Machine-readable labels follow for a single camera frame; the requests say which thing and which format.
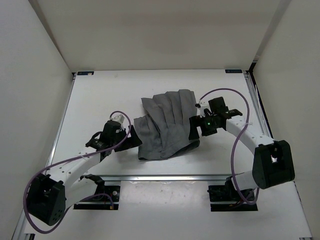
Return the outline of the grey pleated skirt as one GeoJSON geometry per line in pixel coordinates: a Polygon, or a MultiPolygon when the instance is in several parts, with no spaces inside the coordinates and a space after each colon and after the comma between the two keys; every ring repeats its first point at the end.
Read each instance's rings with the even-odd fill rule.
{"type": "Polygon", "coordinates": [[[135,118],[134,128],[142,141],[141,161],[160,161],[183,155],[199,147],[190,140],[190,118],[197,114],[193,91],[180,89],[141,98],[145,115],[135,118]]]}

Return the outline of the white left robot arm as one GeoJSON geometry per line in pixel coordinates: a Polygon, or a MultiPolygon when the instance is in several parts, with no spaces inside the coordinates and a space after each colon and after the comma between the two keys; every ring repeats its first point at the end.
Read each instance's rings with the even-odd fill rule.
{"type": "Polygon", "coordinates": [[[25,215],[53,226],[63,219],[69,207],[83,199],[100,200],[106,196],[105,182],[89,170],[112,152],[136,148],[141,144],[133,125],[125,129],[120,121],[108,120],[103,130],[96,132],[85,144],[89,153],[55,163],[48,167],[47,174],[41,171],[27,184],[23,196],[25,215]]]}

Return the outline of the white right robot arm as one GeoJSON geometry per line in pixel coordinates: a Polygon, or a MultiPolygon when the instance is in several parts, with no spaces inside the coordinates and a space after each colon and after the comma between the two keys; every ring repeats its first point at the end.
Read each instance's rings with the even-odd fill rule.
{"type": "Polygon", "coordinates": [[[239,110],[229,109],[223,97],[214,98],[208,104],[198,103],[196,107],[200,115],[195,119],[202,136],[209,136],[217,133],[218,129],[224,129],[253,154],[251,170],[232,174],[231,183],[224,188],[227,198],[236,200],[243,190],[265,190],[295,179],[291,147],[287,141],[276,141],[254,128],[239,110]]]}

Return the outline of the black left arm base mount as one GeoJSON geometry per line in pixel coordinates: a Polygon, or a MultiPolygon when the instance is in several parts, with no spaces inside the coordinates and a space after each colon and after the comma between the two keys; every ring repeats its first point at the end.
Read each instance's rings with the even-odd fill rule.
{"type": "Polygon", "coordinates": [[[119,209],[121,182],[106,181],[95,190],[94,197],[73,205],[74,210],[116,211],[119,209]]]}

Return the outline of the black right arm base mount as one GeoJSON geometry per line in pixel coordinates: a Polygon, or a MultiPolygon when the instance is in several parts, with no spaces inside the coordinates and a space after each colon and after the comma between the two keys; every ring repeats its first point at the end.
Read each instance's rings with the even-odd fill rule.
{"type": "Polygon", "coordinates": [[[234,189],[231,178],[223,185],[209,185],[208,190],[211,212],[256,212],[257,204],[247,204],[234,189]]]}

